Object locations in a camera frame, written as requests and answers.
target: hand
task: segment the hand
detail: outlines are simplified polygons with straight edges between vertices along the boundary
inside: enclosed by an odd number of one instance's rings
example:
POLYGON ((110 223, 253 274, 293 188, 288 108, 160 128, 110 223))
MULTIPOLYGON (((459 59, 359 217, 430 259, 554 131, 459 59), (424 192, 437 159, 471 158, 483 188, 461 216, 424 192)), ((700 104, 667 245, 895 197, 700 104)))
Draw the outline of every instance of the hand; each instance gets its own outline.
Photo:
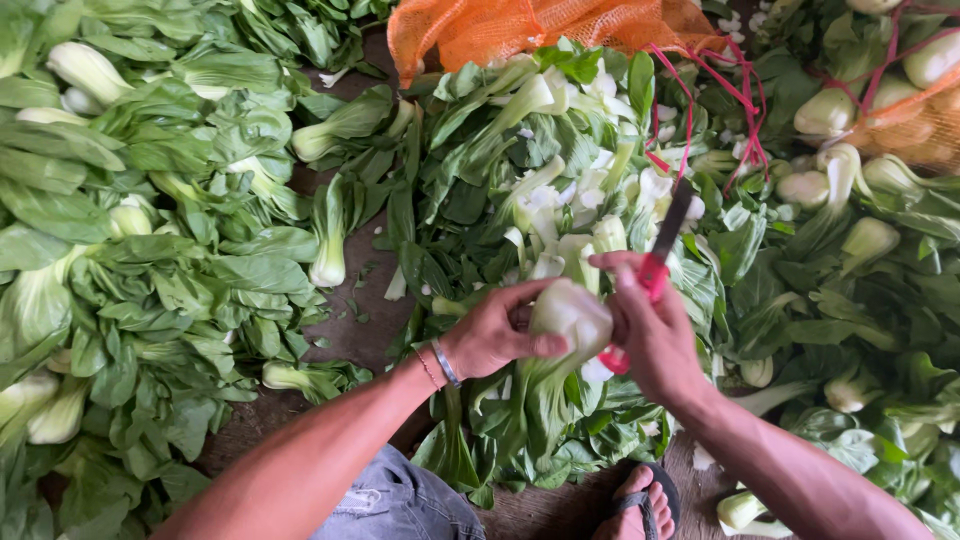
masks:
POLYGON ((620 251, 591 256, 590 264, 616 275, 616 292, 607 297, 613 314, 613 343, 630 356, 631 375, 654 403, 673 405, 697 395, 706 382, 697 358, 684 300, 670 282, 651 305, 636 282, 643 256, 620 251))
POLYGON ((440 338, 457 379, 486 377, 514 358, 560 356, 566 352, 563 336, 531 335, 526 331, 529 304, 553 281, 523 282, 491 291, 440 338))

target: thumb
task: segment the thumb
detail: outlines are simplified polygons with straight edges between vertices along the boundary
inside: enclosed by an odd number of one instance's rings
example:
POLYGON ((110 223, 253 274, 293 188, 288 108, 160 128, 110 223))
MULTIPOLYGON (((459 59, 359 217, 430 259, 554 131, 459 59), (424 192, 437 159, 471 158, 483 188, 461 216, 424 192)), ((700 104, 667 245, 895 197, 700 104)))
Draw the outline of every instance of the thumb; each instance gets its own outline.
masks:
POLYGON ((560 356, 566 353, 569 345, 566 338, 557 333, 542 333, 532 335, 518 332, 515 334, 512 347, 514 358, 527 356, 560 356))

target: orange mesh bag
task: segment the orange mesh bag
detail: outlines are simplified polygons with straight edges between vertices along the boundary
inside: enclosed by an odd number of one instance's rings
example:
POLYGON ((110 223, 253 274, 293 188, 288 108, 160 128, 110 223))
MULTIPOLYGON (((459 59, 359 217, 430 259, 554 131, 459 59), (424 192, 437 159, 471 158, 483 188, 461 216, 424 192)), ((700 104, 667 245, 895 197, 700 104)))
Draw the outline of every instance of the orange mesh bag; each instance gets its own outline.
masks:
MULTIPOLYGON (((942 12, 939 8, 904 2, 891 17, 895 25, 894 35, 897 34, 896 24, 904 9, 942 12)), ((949 67, 935 82, 924 81, 932 84, 922 84, 927 86, 923 90, 912 86, 912 83, 921 81, 917 80, 916 73, 911 76, 910 69, 904 71, 912 81, 900 75, 891 75, 892 71, 896 72, 890 69, 895 62, 941 38, 956 42, 956 39, 960 39, 960 28, 947 28, 899 54, 897 42, 893 40, 890 43, 887 62, 863 77, 870 80, 863 100, 859 101, 851 95, 860 110, 868 112, 861 114, 844 140, 867 156, 894 154, 907 164, 921 166, 936 174, 960 174, 960 62, 949 67), (894 81, 907 88, 912 95, 882 107, 880 100, 875 102, 877 91, 894 81)), ((845 86, 834 86, 844 88, 850 95, 845 86)))
POLYGON ((726 46, 689 0, 402 0, 387 26, 402 87, 434 45, 444 69, 456 71, 468 61, 487 65, 552 45, 560 36, 628 54, 651 43, 685 56, 726 46))

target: wrist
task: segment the wrist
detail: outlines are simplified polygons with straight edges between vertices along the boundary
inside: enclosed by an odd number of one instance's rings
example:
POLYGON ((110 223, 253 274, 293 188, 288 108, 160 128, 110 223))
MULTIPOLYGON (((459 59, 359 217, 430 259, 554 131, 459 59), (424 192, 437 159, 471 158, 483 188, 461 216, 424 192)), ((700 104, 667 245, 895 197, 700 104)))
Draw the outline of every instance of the wrist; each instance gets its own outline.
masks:
POLYGON ((431 352, 437 359, 437 363, 440 365, 446 382, 452 382, 454 386, 459 388, 464 376, 455 370, 454 366, 457 365, 457 361, 451 353, 453 348, 449 346, 449 341, 444 338, 445 336, 441 336, 430 340, 430 346, 433 349, 431 352))
POLYGON ((415 372, 419 379, 429 381, 433 391, 440 390, 449 383, 433 347, 429 343, 420 345, 407 357, 410 370, 415 372))
POLYGON ((703 379, 665 393, 663 406, 686 426, 691 420, 709 417, 716 408, 715 400, 718 397, 724 399, 716 387, 703 379))

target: foot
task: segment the foot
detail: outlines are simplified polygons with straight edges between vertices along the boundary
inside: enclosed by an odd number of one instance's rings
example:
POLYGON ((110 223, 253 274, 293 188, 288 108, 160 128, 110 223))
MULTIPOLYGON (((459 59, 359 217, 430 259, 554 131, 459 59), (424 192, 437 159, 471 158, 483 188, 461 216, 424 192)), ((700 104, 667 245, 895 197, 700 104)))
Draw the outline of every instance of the foot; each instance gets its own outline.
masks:
MULTIPOLYGON (((613 497, 615 499, 626 497, 631 493, 642 491, 649 485, 650 501, 653 503, 654 513, 657 515, 659 539, 667 540, 673 536, 673 518, 670 517, 670 507, 667 506, 663 486, 653 480, 653 471, 646 465, 640 465, 630 473, 630 477, 616 490, 613 497)), ((644 538, 643 515, 640 513, 639 506, 631 506, 622 513, 613 516, 600 524, 600 527, 593 533, 593 540, 643 540, 644 538)))

